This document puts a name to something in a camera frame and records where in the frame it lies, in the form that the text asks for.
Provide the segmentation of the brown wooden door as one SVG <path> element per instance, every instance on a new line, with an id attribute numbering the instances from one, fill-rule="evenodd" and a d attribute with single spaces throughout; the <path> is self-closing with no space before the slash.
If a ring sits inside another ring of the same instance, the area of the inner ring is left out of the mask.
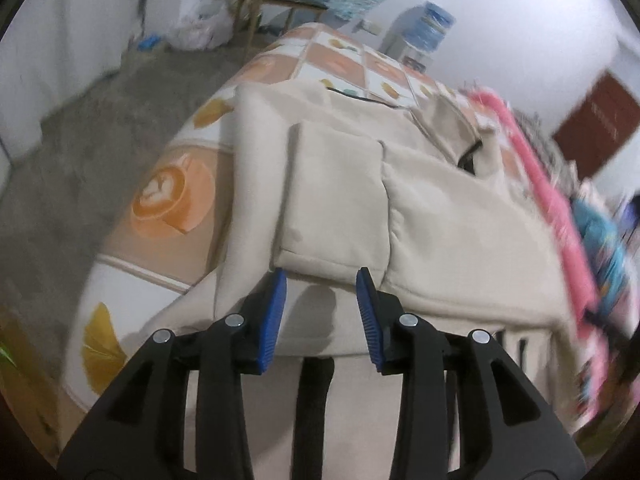
<path id="1" fill-rule="evenodd" d="M 578 177 L 591 178 L 629 141 L 639 110 L 638 99 L 606 70 L 552 139 Z"/>

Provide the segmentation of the cream zip-up jacket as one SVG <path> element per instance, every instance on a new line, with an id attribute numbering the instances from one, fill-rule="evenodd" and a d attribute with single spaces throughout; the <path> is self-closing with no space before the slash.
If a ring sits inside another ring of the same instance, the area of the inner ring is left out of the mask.
<path id="1" fill-rule="evenodd" d="M 180 334 L 233 311 L 265 273 L 288 272 L 277 359 L 248 383 L 248 438 L 261 479 L 288 474 L 302 359 L 330 358 L 327 479 L 390 473 L 400 382 L 375 373 L 355 282 L 374 284 L 439 330 L 529 336 L 528 377 L 573 419 L 576 326 L 558 244 L 506 182 L 491 126 L 473 172 L 454 164 L 473 127 L 454 104 L 402 110 L 318 82 L 246 82 L 221 125 L 234 196 L 221 264 L 150 322 Z"/>

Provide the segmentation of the white water dispenser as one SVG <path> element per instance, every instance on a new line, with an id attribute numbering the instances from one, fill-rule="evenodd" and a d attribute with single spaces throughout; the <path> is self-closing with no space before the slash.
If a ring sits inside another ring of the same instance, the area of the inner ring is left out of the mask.
<path id="1" fill-rule="evenodd" d="M 403 36 L 396 36 L 384 53 L 420 74 L 426 74 L 433 62 L 432 52 L 409 44 Z"/>

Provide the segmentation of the blue water bottle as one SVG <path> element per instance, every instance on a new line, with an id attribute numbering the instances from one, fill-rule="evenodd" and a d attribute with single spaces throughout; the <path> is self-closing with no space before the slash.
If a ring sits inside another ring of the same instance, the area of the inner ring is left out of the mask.
<path id="1" fill-rule="evenodd" d="M 423 13 L 402 33 L 402 38 L 411 47 L 435 52 L 447 36 L 456 18 L 435 3 L 428 2 Z"/>

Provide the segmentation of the white plastic bag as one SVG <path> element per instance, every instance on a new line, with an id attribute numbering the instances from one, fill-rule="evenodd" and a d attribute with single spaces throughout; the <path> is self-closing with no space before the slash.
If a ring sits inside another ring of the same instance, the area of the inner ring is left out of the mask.
<path id="1" fill-rule="evenodd" d="M 198 0 L 168 32 L 167 43 L 180 51 L 215 50 L 232 39 L 233 18 L 224 0 Z"/>

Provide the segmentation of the wall power socket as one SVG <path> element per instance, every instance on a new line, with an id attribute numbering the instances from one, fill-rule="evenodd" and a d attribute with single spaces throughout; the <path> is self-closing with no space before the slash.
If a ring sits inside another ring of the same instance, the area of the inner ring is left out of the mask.
<path id="1" fill-rule="evenodd" d="M 369 20 L 361 20 L 357 25 L 357 29 L 361 30 L 362 32 L 367 32 L 368 34 L 373 36 L 380 36 L 383 31 L 381 25 Z"/>

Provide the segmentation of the pink floral blanket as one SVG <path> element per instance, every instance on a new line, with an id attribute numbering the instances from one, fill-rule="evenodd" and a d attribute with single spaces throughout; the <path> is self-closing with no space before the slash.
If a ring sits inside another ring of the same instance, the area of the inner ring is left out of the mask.
<path id="1" fill-rule="evenodd" d="M 474 105 L 494 113 L 522 164 L 536 204 L 552 229 L 568 300 L 570 336 L 555 345 L 549 367 L 549 392 L 554 405 L 570 415 L 574 427 L 620 427 L 634 410 L 634 387 L 616 384 L 614 352 L 606 348 L 602 330 L 585 315 L 596 310 L 596 282 L 588 269 L 587 254 L 570 213 L 570 202 L 548 178 L 546 170 L 525 139 L 506 102 L 488 89 L 465 92 Z"/>

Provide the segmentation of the patterned checkered bed sheet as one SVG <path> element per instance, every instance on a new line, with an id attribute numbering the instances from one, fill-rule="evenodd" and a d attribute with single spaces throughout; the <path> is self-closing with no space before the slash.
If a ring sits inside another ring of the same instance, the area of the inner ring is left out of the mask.
<path id="1" fill-rule="evenodd" d="M 321 82 L 349 96 L 423 105 L 457 103 L 493 131 L 498 166 L 523 183 L 520 161 L 493 110 L 319 23 L 300 25 L 259 52 L 180 129 L 142 180 L 99 250 L 78 302 L 62 389 L 87 411 L 126 361 L 128 336 L 218 266 L 231 218 L 235 87 L 244 81 Z"/>

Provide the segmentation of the teal blue garment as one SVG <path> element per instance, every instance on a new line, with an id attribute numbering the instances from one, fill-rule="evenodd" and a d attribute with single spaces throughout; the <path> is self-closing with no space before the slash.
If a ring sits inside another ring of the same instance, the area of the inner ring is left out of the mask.
<path id="1" fill-rule="evenodd" d="M 596 283 L 597 320 L 630 336 L 639 324 L 638 278 L 613 220 L 581 198 L 570 202 Z"/>

